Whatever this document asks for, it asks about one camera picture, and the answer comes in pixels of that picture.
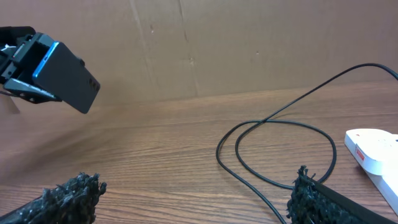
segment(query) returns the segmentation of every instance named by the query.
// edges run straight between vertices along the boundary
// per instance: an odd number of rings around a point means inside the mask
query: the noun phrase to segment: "white plastic object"
[[[398,135],[380,129],[346,132],[345,144],[398,215]]]

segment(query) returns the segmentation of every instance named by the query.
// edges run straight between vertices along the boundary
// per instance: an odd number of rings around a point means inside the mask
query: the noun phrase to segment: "tabletop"
[[[108,183],[96,209],[99,224],[278,223],[256,194],[220,167],[215,149],[236,124],[265,118],[307,90],[93,107],[88,114],[63,103],[17,100],[21,113],[0,118],[0,215],[79,172],[97,172]],[[347,150],[344,136],[354,128],[398,133],[397,95],[396,82],[330,85],[277,115],[328,133],[337,163],[325,185],[395,222],[397,215]],[[261,181],[237,160],[234,142],[242,131],[225,142],[221,160],[285,216],[291,191]],[[320,178],[332,157],[324,136],[274,123],[247,135],[240,152],[260,174],[289,185],[301,165]]]

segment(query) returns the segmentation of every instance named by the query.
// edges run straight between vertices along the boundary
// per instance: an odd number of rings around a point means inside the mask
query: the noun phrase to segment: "cord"
[[[14,94],[12,94],[12,93],[8,93],[8,92],[6,92],[6,91],[1,91],[1,90],[0,90],[0,94],[6,95],[6,96],[15,96],[15,97],[16,97],[16,95],[14,95]]]
[[[314,89],[308,91],[306,94],[304,94],[304,95],[298,97],[298,98],[295,99],[294,101],[291,101],[291,102],[288,103],[287,105],[281,107],[281,109],[278,109],[277,111],[273,112],[273,113],[272,113],[271,115],[269,115],[268,117],[266,117],[266,118],[264,118],[264,119],[262,119],[262,120],[245,121],[245,122],[242,122],[242,123],[236,125],[236,126],[233,127],[231,130],[229,130],[229,131],[223,136],[223,138],[221,138],[220,142],[218,143],[217,148],[216,148],[216,159],[217,159],[218,164],[219,164],[224,170],[226,170],[227,172],[229,172],[232,176],[234,176],[234,177],[237,178],[239,181],[241,181],[241,182],[244,183],[246,186],[248,186],[254,193],[256,193],[256,194],[268,205],[268,207],[275,213],[275,215],[277,216],[277,218],[279,219],[279,221],[280,221],[281,223],[286,224],[286,222],[285,222],[285,220],[283,219],[282,215],[276,210],[276,208],[270,203],[270,201],[269,201],[265,196],[263,196],[263,194],[261,194],[260,191],[258,191],[253,185],[251,185],[249,182],[247,182],[246,180],[244,180],[244,179],[243,179],[242,177],[240,177],[238,174],[235,174],[232,170],[230,170],[228,167],[226,167],[226,166],[222,163],[222,161],[221,161],[221,159],[220,159],[220,151],[221,151],[221,148],[223,147],[224,142],[225,142],[225,141],[228,139],[228,137],[229,137],[235,130],[237,130],[239,127],[241,127],[241,126],[243,126],[243,125],[245,125],[245,124],[254,123],[254,125],[252,125],[250,128],[247,128],[247,129],[246,129],[242,134],[240,134],[239,137],[237,138],[237,140],[236,140],[236,142],[235,142],[235,154],[236,154],[236,157],[239,159],[240,163],[242,163],[242,165],[243,165],[249,172],[251,172],[252,174],[254,174],[256,177],[260,178],[261,180],[263,180],[263,181],[265,181],[265,182],[267,182],[267,183],[270,183],[270,184],[272,184],[272,185],[275,185],[275,186],[277,186],[277,187],[283,188],[283,189],[292,190],[292,189],[293,189],[292,186],[280,184],[280,183],[278,183],[278,182],[275,182],[275,181],[273,181],[273,180],[270,180],[270,179],[268,179],[267,177],[264,177],[263,175],[257,173],[257,172],[256,172],[255,170],[253,170],[252,168],[250,168],[250,167],[243,161],[242,157],[239,155],[239,143],[242,141],[242,139],[243,139],[247,134],[249,134],[251,131],[253,131],[254,129],[258,128],[260,125],[262,125],[262,124],[264,124],[264,123],[266,123],[266,122],[270,122],[270,123],[283,123],[283,124],[294,124],[294,125],[298,125],[298,126],[301,126],[301,127],[304,127],[304,128],[312,129],[312,130],[314,130],[314,131],[316,131],[316,132],[318,132],[318,133],[324,135],[324,137],[326,137],[326,138],[330,141],[330,144],[331,144],[331,147],[332,147],[332,150],[333,150],[333,158],[332,158],[332,160],[331,160],[331,164],[330,164],[330,166],[329,166],[329,169],[327,170],[327,172],[325,173],[325,175],[324,175],[323,177],[321,177],[321,178],[318,180],[318,182],[324,183],[324,181],[326,181],[327,178],[329,178],[329,176],[330,176],[331,173],[333,172],[333,169],[335,168],[335,165],[336,165],[336,156],[337,156],[337,153],[336,153],[336,145],[335,145],[334,141],[332,140],[332,138],[331,138],[327,133],[325,133],[324,131],[322,131],[322,130],[316,128],[316,127],[310,126],[310,125],[308,125],[308,124],[303,124],[303,123],[299,123],[299,122],[296,122],[296,121],[287,121],[287,120],[271,119],[271,118],[272,118],[273,116],[275,116],[276,114],[280,113],[281,111],[283,111],[284,109],[288,108],[288,107],[291,106],[292,104],[298,102],[298,101],[301,100],[302,98],[308,96],[309,94],[313,93],[314,91],[318,90],[319,88],[323,87],[324,85],[330,83],[330,82],[333,81],[334,79],[336,79],[336,78],[338,78],[338,77],[340,77],[340,76],[346,74],[347,72],[350,72],[350,71],[352,71],[352,70],[354,70],[354,69],[361,68],[361,67],[377,67],[377,68],[381,68],[381,69],[383,69],[384,71],[388,72],[390,75],[392,75],[396,80],[398,80],[398,74],[397,74],[395,71],[393,71],[393,70],[391,70],[390,68],[388,68],[387,66],[385,66],[385,65],[381,65],[381,64],[378,64],[378,63],[364,63],[364,64],[361,64],[361,65],[353,66],[353,67],[351,67],[351,68],[349,68],[349,69],[347,69],[347,70],[345,70],[345,71],[343,71],[343,72],[341,72],[341,73],[335,75],[334,77],[332,77],[331,79],[325,81],[325,82],[322,83],[321,85],[318,85],[317,87],[315,87]]]

